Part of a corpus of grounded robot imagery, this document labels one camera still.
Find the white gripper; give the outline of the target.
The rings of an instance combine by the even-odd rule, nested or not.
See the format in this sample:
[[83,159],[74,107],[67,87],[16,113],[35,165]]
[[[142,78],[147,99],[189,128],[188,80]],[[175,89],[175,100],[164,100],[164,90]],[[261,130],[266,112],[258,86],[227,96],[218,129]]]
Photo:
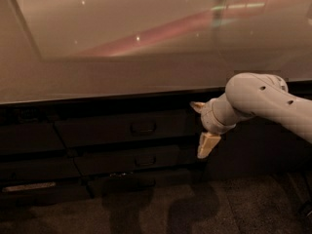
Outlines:
[[208,133],[201,133],[197,157],[207,158],[221,140],[221,136],[236,127],[236,110],[226,97],[212,98],[207,102],[191,101],[190,106],[201,115]]

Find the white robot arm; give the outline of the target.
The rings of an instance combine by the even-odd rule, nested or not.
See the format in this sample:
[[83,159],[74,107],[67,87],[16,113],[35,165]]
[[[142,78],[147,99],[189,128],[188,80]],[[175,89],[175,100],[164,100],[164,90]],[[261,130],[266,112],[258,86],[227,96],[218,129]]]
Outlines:
[[240,73],[225,86],[225,92],[207,102],[191,101],[205,129],[200,135],[197,157],[207,158],[220,136],[255,116],[282,125],[312,142],[312,101],[289,93],[286,81],[277,75]]

